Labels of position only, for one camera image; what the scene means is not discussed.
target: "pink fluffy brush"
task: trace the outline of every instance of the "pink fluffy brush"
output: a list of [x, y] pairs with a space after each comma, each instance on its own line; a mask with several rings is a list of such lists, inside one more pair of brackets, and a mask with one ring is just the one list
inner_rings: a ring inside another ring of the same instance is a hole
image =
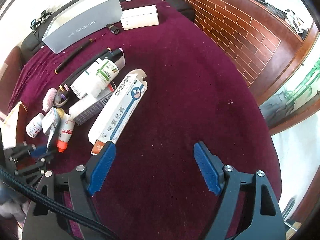
[[57, 90], [50, 88], [45, 95], [42, 103], [42, 110], [48, 112], [53, 107], [54, 97], [56, 96]]

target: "white wall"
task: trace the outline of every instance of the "white wall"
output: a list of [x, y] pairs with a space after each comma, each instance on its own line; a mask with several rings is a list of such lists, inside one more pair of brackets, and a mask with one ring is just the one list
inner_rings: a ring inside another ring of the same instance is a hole
[[301, 123], [272, 136], [281, 169], [281, 211], [296, 199], [297, 209], [320, 165], [320, 111]]
[[71, 0], [15, 0], [0, 20], [0, 65], [10, 51], [31, 33], [33, 19], [43, 10], [56, 11]]

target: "white pill bottle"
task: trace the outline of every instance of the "white pill bottle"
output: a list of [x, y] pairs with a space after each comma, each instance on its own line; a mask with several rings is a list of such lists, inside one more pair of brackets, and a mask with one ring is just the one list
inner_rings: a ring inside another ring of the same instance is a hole
[[39, 113], [37, 114], [30, 123], [28, 123], [26, 127], [27, 134], [31, 137], [34, 138], [38, 135], [38, 133], [41, 132], [42, 130], [42, 119], [44, 118], [44, 115]]

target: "brick pattern panel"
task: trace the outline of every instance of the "brick pattern panel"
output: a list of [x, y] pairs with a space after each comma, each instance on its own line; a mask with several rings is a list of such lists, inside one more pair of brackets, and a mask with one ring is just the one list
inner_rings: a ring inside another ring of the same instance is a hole
[[250, 15], [222, 0], [186, 2], [196, 10], [195, 24], [223, 49], [250, 86], [281, 40]]

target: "maroon carpet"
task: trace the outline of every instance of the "maroon carpet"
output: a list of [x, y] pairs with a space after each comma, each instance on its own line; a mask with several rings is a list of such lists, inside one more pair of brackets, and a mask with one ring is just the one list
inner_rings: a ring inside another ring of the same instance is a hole
[[[94, 43], [59, 75], [54, 69], [80, 41], [55, 55], [41, 49], [24, 67], [11, 100], [29, 108], [29, 122], [41, 112], [47, 90], [103, 48], [123, 48], [125, 68], [143, 69], [148, 90], [119, 138], [116, 159], [94, 201], [102, 222], [123, 240], [194, 240], [212, 216], [217, 198], [209, 192], [193, 158], [193, 145], [207, 147], [238, 171], [265, 171], [277, 198], [279, 162], [268, 127], [236, 67], [223, 51], [183, 15], [159, 0], [124, 2], [125, 8], [156, 4], [160, 25], [92, 35]], [[70, 171], [90, 158], [88, 131], [95, 118], [75, 127], [68, 149], [51, 165]], [[47, 140], [43, 134], [28, 143]], [[241, 205], [229, 234], [236, 231]]]

